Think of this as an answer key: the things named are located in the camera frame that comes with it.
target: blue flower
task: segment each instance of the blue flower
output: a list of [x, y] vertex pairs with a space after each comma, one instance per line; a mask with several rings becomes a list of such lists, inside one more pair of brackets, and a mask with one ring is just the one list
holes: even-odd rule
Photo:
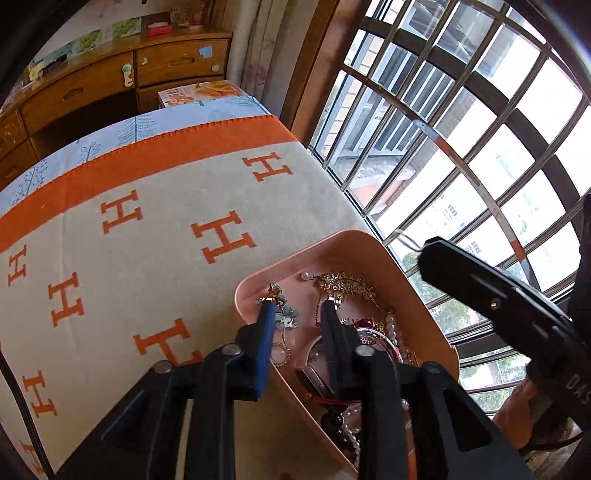
[[294, 310], [289, 305], [283, 305], [281, 310], [275, 314], [275, 327], [279, 331], [286, 328], [298, 328], [299, 324], [296, 318], [300, 315], [299, 310]]

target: orange stitched border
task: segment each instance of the orange stitched border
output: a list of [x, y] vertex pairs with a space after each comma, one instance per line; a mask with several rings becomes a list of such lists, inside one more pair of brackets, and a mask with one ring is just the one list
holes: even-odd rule
[[196, 125], [119, 148], [49, 182], [1, 217], [0, 253], [57, 215], [115, 187], [217, 155], [294, 141], [277, 118], [263, 115]]

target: wooden dresser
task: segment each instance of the wooden dresser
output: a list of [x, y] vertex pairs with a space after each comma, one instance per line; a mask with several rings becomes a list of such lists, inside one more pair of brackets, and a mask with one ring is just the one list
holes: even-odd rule
[[179, 28], [113, 40], [57, 66], [0, 114], [0, 189], [52, 152], [158, 108], [158, 92], [222, 80], [232, 34]]

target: blue sticky note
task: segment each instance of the blue sticky note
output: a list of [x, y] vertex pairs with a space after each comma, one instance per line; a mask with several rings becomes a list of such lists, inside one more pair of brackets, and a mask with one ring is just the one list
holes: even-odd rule
[[211, 57], [213, 57], [213, 48], [211, 45], [208, 45], [207, 47], [202, 47], [199, 49], [199, 54], [204, 58], [204, 59], [210, 59]]

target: wall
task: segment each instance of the wall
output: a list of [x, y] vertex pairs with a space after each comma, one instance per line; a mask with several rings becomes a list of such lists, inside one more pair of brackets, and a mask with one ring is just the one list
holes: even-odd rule
[[279, 117], [318, 0], [290, 0], [281, 21], [261, 103]]
[[178, 3], [178, 0], [148, 0], [146, 4], [141, 0], [90, 0], [48, 40], [35, 55], [35, 61], [93, 30], [128, 18], [166, 12]]

